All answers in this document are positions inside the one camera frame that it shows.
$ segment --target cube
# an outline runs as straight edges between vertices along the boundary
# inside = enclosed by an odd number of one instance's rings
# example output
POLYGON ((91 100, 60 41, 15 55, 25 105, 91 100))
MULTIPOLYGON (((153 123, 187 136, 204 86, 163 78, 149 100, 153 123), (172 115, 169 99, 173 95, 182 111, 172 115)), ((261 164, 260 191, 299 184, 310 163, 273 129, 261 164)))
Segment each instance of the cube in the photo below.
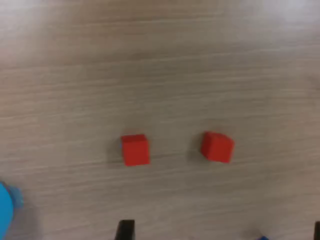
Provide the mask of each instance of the cube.
POLYGON ((144 134, 122 136, 121 141, 122 155, 126 166, 150 163, 149 144, 144 134))
POLYGON ((235 142, 228 136, 207 131, 204 133, 201 153, 209 160, 221 163, 231 161, 235 142))

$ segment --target block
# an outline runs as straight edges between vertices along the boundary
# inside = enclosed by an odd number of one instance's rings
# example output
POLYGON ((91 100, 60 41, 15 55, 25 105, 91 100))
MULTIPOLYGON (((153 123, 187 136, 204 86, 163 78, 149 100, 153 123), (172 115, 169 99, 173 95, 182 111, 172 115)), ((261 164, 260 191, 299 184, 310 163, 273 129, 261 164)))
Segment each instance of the block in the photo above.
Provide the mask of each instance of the block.
POLYGON ((122 155, 126 166, 150 163, 149 144, 144 134, 122 136, 121 141, 122 155))
POLYGON ((235 142, 230 137, 207 131, 203 136, 201 153, 209 161, 229 163, 234 146, 235 142))

